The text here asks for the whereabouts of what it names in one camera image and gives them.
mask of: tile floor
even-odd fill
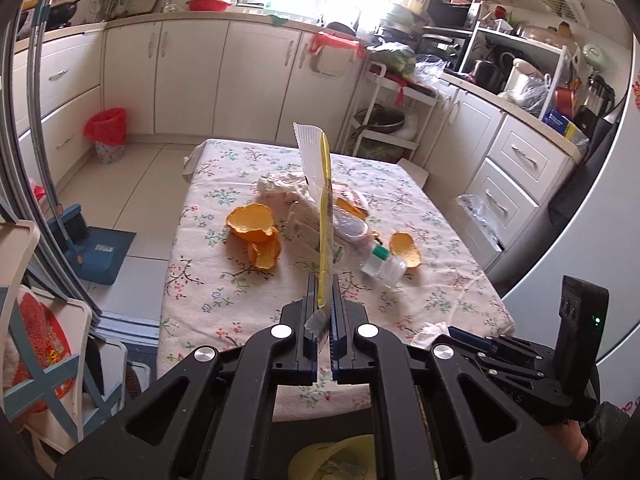
[[[86,284],[102,310],[160,319],[164,275],[189,187],[182,160],[193,148],[128,144],[122,160],[104,165],[91,158],[60,191],[63,205],[82,205],[89,225],[136,233],[116,282]]]

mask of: cabinet handle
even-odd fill
[[[151,33],[151,38],[149,39],[149,59],[154,56],[154,43],[156,42],[156,34],[154,32]]]
[[[451,112],[449,113],[449,124],[453,124],[453,121],[455,118],[457,118],[458,114],[460,113],[460,106],[461,106],[461,102],[460,99],[458,99],[453,106],[451,107]]]
[[[495,204],[495,206],[500,209],[500,211],[502,211],[504,214],[508,214],[509,210],[507,208],[505,208],[505,206],[501,205],[500,202],[497,201],[497,199],[495,198],[495,196],[493,196],[488,189],[484,190],[484,193],[486,194],[487,198],[493,202]]]
[[[293,52],[293,40],[289,41],[289,48],[287,49],[287,59],[284,61],[284,66],[289,66],[289,59],[291,59],[291,53]]]
[[[440,118],[441,119],[444,118],[444,116],[445,116],[445,108],[447,108],[447,103],[449,101],[451,101],[451,99],[452,99],[452,97],[450,95],[448,95],[447,98],[444,99],[444,102],[442,104],[442,108],[440,109]]]
[[[67,72],[69,72],[68,68],[65,68],[64,70],[61,70],[60,72],[58,72],[57,74],[54,74],[52,76],[49,76],[49,81],[57,81],[58,79],[60,79],[63,75],[65,75]]]
[[[71,139],[74,138],[75,134],[71,134],[69,135],[65,140],[63,140],[62,142],[60,142],[59,145],[56,146],[56,149],[59,150],[60,148],[62,148],[62,146],[64,146],[66,143],[68,143]]]
[[[308,43],[305,43],[304,48],[302,49],[302,56],[300,56],[300,63],[298,64],[298,68],[302,68],[302,65],[305,63],[306,52],[308,50]]]
[[[169,34],[169,31],[166,30],[162,35],[162,45],[160,46],[160,57],[166,56],[166,37]]]
[[[525,160],[528,160],[534,168],[538,167],[538,163],[533,160],[529,155],[527,155],[525,152],[523,152],[518,146],[516,146],[515,144],[511,145],[511,149],[516,152],[518,155],[520,155],[522,158],[524,158]]]

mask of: plastic bottle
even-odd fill
[[[172,4],[171,0],[165,0],[164,4],[162,4],[161,12],[175,12],[176,10],[178,10],[178,6]]]
[[[373,241],[367,253],[362,255],[362,272],[368,274],[382,286],[395,287],[406,270],[406,262],[391,251]]]

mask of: floral pattern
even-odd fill
[[[234,140],[210,139],[191,175],[167,271],[158,373],[193,348],[242,346],[251,335],[276,324],[284,305],[306,293],[318,254],[286,234],[290,203],[282,195],[258,197],[255,183],[266,173],[300,171],[298,150]],[[411,233],[422,264],[409,270],[395,290],[381,290],[358,270],[349,253],[334,267],[345,298],[367,309],[369,320],[410,342],[425,323],[447,324],[481,336],[511,333],[513,319],[466,247],[441,213],[399,166],[332,155],[334,178],[364,193],[369,221],[383,240]],[[228,233],[226,215],[236,206],[269,205],[281,231],[276,267],[251,267],[245,243]],[[336,415],[369,405],[367,386],[331,380],[328,345],[318,356],[318,382],[281,386],[274,420]]]

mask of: clear plastic bag on drawer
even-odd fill
[[[485,230],[492,242],[498,244],[498,237],[495,235],[494,229],[488,221],[486,207],[484,202],[478,195],[460,195],[455,199],[456,204],[471,213],[471,216],[478,222],[480,227]]]

